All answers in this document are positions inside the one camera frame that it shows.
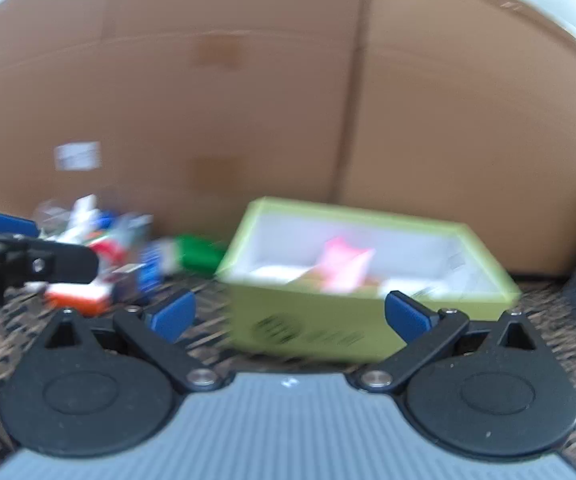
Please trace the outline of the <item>clear plastic cup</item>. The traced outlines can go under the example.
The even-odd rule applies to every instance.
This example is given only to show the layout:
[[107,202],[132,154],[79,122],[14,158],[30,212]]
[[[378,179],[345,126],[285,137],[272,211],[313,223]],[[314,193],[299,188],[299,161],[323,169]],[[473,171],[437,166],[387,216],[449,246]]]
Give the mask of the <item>clear plastic cup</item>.
[[56,200],[46,200],[35,208],[32,219],[42,237],[56,237],[67,229],[70,216],[69,208]]

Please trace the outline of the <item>blue flat packet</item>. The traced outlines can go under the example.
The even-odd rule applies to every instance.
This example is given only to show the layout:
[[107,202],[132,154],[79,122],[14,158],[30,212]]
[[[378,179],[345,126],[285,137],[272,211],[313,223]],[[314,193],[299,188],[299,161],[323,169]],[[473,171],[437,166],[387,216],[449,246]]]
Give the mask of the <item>blue flat packet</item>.
[[154,296],[164,282],[163,267],[164,243],[154,240],[145,245],[138,253],[139,269],[137,270],[137,289],[142,298],[149,299]]

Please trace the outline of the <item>white rolled socks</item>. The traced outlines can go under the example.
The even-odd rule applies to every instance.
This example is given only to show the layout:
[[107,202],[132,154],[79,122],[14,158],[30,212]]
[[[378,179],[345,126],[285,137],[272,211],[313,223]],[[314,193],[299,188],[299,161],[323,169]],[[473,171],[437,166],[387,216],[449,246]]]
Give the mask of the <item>white rolled socks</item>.
[[94,194],[83,196],[75,201],[66,229],[58,240],[61,243],[82,245],[98,225],[99,209]]

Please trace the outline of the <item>white orange box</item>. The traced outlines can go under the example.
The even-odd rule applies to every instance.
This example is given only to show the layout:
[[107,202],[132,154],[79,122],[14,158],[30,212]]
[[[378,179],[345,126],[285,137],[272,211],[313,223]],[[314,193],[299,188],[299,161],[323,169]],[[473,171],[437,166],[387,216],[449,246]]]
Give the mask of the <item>white orange box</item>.
[[87,318],[106,313],[111,306],[111,287],[105,283],[53,284],[44,294],[52,308],[73,309]]

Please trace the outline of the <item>red tape roll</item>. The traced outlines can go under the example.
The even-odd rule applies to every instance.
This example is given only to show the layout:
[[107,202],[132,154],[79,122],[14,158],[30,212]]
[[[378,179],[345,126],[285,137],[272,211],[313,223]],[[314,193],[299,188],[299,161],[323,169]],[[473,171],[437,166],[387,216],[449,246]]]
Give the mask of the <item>red tape roll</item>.
[[128,251],[110,236],[98,237],[92,240],[88,247],[99,259],[99,273],[104,274],[126,263]]

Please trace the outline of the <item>white shipping label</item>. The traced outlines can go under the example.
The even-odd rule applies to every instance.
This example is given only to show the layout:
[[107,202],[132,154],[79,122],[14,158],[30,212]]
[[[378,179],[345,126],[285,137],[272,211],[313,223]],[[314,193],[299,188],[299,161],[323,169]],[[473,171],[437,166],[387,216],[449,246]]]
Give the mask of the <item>white shipping label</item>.
[[90,171],[102,166],[102,150],[97,141],[58,145],[54,157],[58,171]]

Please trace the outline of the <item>green plastic case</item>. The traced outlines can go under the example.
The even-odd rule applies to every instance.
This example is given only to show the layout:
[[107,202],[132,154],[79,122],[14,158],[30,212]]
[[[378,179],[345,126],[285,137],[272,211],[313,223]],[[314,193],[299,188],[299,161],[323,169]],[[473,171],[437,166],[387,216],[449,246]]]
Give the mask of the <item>green plastic case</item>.
[[226,247],[210,238],[183,234],[174,237],[173,253],[177,269],[212,278],[226,254]]

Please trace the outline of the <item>pink item in box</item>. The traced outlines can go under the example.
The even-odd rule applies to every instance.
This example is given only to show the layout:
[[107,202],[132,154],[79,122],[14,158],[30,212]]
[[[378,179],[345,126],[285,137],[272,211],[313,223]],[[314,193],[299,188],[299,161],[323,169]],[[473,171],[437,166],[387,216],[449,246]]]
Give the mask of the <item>pink item in box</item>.
[[343,237],[328,240],[314,266],[320,290],[331,294],[355,292],[364,285],[375,254],[374,248],[355,247]]

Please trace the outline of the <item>lime green shoe box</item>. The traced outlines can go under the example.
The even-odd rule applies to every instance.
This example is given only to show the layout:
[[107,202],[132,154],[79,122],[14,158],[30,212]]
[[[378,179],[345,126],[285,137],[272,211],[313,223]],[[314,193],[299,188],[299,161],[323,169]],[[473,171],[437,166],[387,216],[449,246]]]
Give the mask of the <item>lime green shoe box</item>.
[[263,197],[251,202],[216,277],[230,339],[251,353],[375,362],[403,347],[384,300],[495,321],[520,291],[461,223]]

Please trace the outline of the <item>large brown cardboard sheet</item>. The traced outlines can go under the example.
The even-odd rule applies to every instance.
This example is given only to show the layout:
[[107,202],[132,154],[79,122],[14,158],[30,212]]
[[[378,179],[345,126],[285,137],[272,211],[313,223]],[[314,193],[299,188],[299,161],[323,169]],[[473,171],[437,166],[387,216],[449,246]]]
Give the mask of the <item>large brown cardboard sheet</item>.
[[5,0],[0,210],[88,193],[171,233],[262,196],[417,214],[564,274],[576,38],[521,0]]

